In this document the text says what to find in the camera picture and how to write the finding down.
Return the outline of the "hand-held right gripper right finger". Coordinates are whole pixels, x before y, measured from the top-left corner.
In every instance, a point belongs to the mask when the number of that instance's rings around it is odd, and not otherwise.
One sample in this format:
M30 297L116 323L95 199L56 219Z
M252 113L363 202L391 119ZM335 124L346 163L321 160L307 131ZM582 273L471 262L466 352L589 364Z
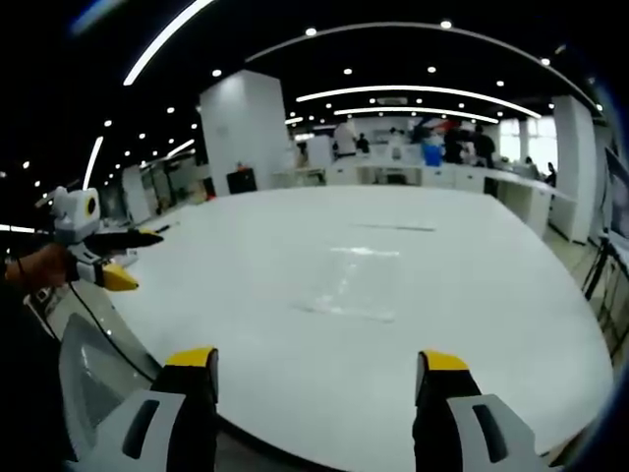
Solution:
M551 471L532 429L498 396L483 394L460 358L418 355L412 436L418 471Z

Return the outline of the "person's left hand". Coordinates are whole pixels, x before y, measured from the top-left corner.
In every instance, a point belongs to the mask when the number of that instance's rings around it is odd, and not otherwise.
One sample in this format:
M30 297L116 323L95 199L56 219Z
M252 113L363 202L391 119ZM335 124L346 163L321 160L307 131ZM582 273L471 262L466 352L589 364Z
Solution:
M57 243L47 244L17 260L18 273L32 291L62 286L74 265L72 253Z

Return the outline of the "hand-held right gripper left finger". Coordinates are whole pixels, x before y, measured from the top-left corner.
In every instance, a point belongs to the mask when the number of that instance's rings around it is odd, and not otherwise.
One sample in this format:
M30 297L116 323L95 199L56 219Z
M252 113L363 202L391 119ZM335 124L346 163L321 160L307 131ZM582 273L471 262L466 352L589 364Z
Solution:
M219 432L218 349L170 356L149 389L107 413L107 395L81 368L65 369L67 471L213 471Z

